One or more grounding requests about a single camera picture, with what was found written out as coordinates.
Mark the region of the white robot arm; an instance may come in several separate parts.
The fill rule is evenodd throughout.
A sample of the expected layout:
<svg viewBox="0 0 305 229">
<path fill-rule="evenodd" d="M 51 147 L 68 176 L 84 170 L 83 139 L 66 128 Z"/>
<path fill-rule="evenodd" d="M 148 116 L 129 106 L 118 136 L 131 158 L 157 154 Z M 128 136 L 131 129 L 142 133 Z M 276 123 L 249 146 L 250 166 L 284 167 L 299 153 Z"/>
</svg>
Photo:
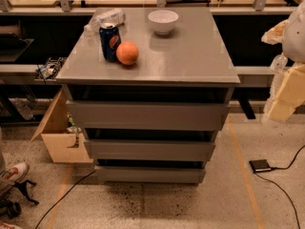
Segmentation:
<svg viewBox="0 0 305 229">
<path fill-rule="evenodd" d="M 266 31 L 261 41 L 282 45 L 282 53 L 270 66 L 274 79 L 263 115 L 264 123 L 275 126 L 305 102 L 305 1 L 288 19 Z"/>
</svg>

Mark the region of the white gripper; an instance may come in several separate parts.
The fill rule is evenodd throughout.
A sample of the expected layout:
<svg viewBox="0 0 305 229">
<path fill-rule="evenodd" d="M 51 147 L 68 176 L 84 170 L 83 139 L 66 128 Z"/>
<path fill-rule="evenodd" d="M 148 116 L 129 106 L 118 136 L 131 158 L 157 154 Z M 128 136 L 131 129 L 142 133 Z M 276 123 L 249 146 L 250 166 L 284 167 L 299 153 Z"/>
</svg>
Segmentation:
<svg viewBox="0 0 305 229">
<path fill-rule="evenodd" d="M 270 45 L 281 43 L 286 24 L 287 20 L 276 24 L 263 34 L 261 41 Z M 305 102 L 305 65 L 293 64 L 290 58 L 281 53 L 273 59 L 270 70 L 276 75 L 264 107 L 264 122 L 284 123 Z"/>
</svg>

